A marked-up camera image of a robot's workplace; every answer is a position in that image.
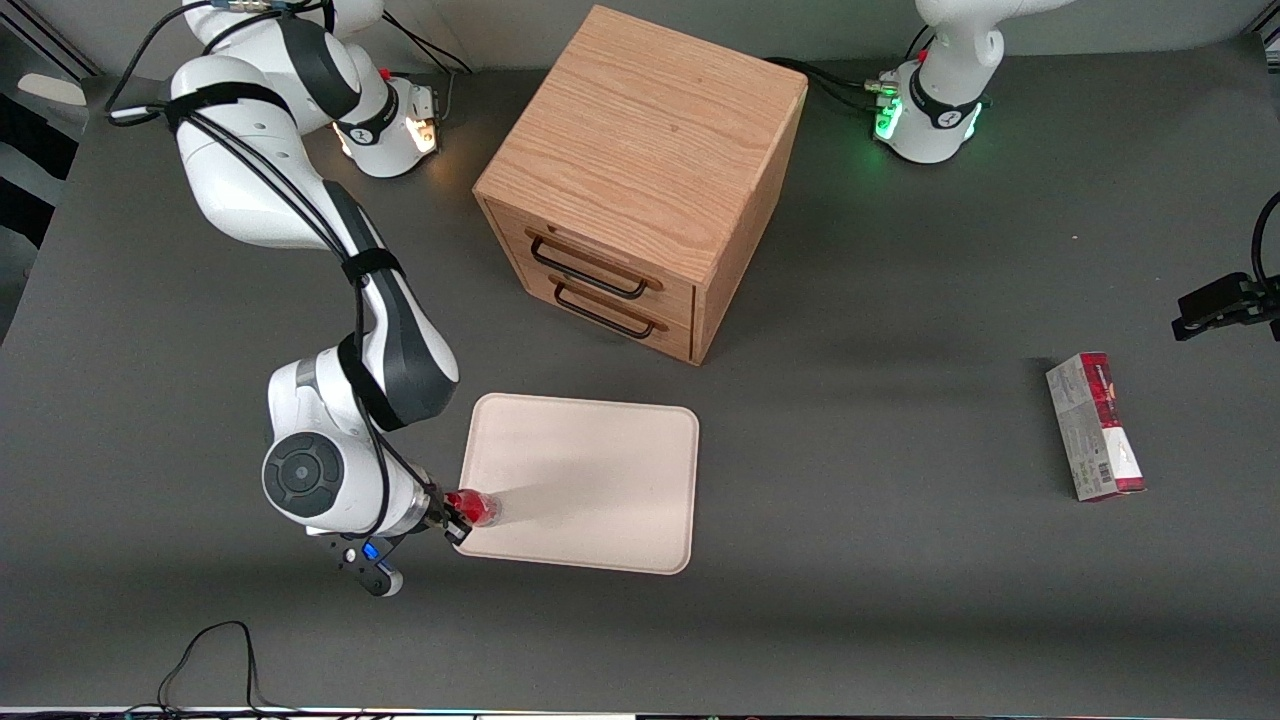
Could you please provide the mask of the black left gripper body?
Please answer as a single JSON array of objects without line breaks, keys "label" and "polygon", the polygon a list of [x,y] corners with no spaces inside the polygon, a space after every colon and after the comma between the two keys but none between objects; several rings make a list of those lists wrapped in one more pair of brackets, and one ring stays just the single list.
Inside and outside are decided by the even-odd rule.
[{"label": "black left gripper body", "polygon": [[1279,329],[1279,290],[1277,277],[1261,279],[1244,275],[1242,291],[1251,296],[1251,300],[1242,311],[1242,325],[1256,325],[1266,323],[1275,342],[1280,341]]}]

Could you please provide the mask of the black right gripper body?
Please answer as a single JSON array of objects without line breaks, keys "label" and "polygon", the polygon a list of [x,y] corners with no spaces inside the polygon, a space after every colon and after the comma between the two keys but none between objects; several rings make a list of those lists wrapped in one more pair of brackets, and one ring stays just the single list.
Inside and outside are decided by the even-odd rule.
[{"label": "black right gripper body", "polygon": [[445,500],[445,493],[430,480],[416,480],[422,501],[422,516],[415,527],[415,533],[443,530],[451,519],[458,519],[457,511]]}]

